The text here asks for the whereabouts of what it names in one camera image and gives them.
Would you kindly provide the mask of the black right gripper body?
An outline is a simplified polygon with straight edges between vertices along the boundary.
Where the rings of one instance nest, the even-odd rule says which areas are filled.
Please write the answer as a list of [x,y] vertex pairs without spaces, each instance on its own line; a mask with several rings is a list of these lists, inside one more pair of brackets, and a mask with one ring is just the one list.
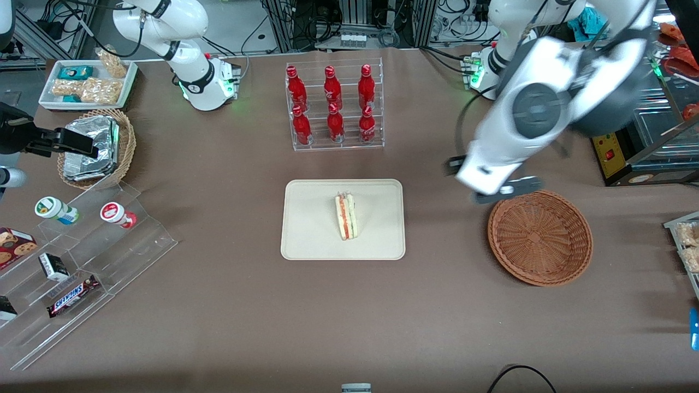
[[32,135],[23,131],[33,123],[33,117],[8,104],[1,104],[1,154],[22,152],[32,141]]

